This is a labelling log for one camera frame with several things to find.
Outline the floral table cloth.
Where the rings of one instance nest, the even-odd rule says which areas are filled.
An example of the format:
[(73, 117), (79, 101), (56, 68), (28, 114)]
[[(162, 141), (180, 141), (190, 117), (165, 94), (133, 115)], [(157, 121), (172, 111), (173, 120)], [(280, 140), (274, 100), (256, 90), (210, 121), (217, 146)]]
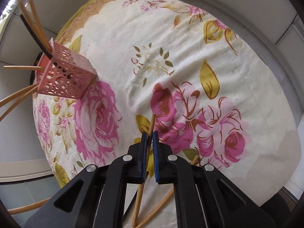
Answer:
[(281, 226), (278, 191), (301, 158), (296, 122), (275, 74), (207, 14), (174, 28), (173, 13), (136, 0), (89, 0), (55, 38), (98, 77), (81, 99), (33, 96), (33, 116), (60, 186), (104, 166), (148, 132), (188, 161), (213, 164)]

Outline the pink perforated utensil holder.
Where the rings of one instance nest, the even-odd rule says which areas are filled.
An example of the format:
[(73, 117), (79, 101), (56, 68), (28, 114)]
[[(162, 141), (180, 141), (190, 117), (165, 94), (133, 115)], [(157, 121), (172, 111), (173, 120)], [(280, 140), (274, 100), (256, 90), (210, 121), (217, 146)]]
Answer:
[(42, 54), (38, 67), (44, 70), (35, 71), (37, 93), (80, 99), (97, 77), (97, 73), (86, 57), (54, 42), (53, 39), (49, 43), (51, 58)]

